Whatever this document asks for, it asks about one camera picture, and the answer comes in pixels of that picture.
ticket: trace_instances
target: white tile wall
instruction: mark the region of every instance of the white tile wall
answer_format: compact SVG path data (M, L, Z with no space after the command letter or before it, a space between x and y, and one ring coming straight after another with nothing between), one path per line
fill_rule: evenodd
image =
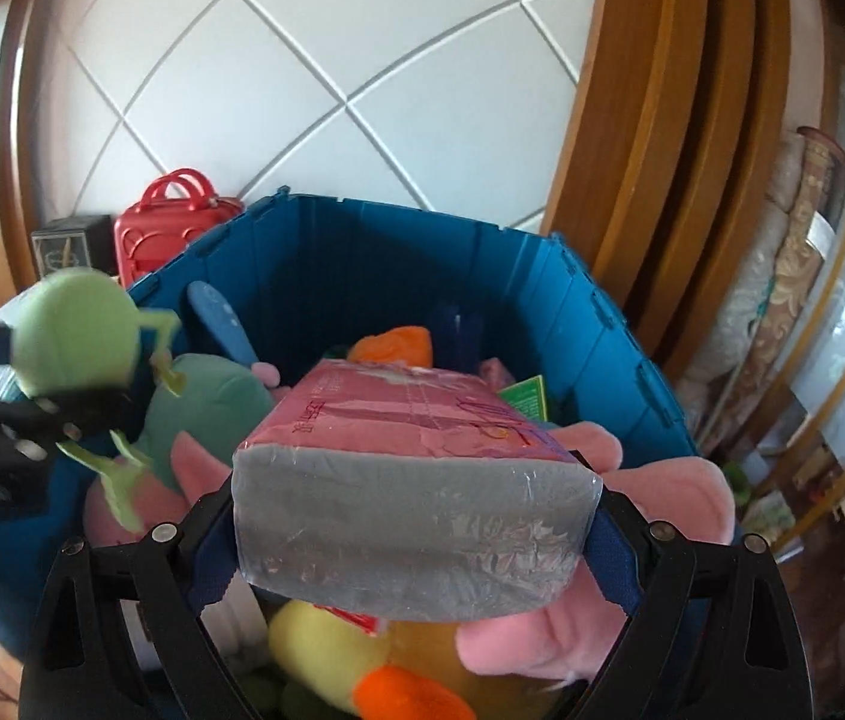
M594 0L53 0L34 101L47 218L160 172L536 230Z

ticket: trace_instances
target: pink tissue package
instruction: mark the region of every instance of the pink tissue package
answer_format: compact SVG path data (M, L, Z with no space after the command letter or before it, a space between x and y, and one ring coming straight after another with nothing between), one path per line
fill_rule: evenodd
M602 482L475 376L323 360L237 451L232 490L251 584L371 627L550 603Z

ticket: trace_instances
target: green plush toy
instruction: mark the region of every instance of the green plush toy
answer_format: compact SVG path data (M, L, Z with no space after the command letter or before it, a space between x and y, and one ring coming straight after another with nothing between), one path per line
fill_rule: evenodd
M185 380L171 368L179 317L139 309L107 274L67 268L40 281L13 328L11 363L30 397L73 389L128 386L141 353L139 331L155 330L150 357L157 378L178 394Z
M164 383L157 386L134 445L121 433L112 432L125 464L94 455L73 442L66 442L61 449L100 474L112 515L133 531L138 523L133 490L144 474L151 471L166 488L181 491L171 458L179 433L187 432L209 454L232 467L236 447L275 405L263 381L267 370L274 368L256 364L250 370L224 357L181 355L172 362L172 372L186 381L186 388L174 395Z

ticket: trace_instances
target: red handbag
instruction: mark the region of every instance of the red handbag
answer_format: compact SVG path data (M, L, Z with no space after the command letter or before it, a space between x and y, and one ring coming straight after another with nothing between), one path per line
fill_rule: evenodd
M170 187L182 197L170 197ZM192 167L180 167L147 186L141 199L116 220L116 260L123 287L165 265L206 230L245 210L234 197L219 197L212 183Z

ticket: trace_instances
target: storage bin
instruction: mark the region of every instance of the storage bin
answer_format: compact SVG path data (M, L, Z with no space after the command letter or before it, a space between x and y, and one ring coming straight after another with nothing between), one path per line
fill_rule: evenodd
M330 346L425 324L438 303L485 320L483 357L516 379L545 377L560 423L598 422L619 437L624 466L692 455L682 414L622 314L558 235L283 188L189 245L130 291L178 312L176 354L213 352L184 298L202 279L239 315L260 360L294 383ZM138 402L152 375L141 365ZM143 412L138 413L138 427ZM99 439L98 450L109 450ZM59 544L78 531L92 474L58 459L47 514L0 523L0 640L21 655Z

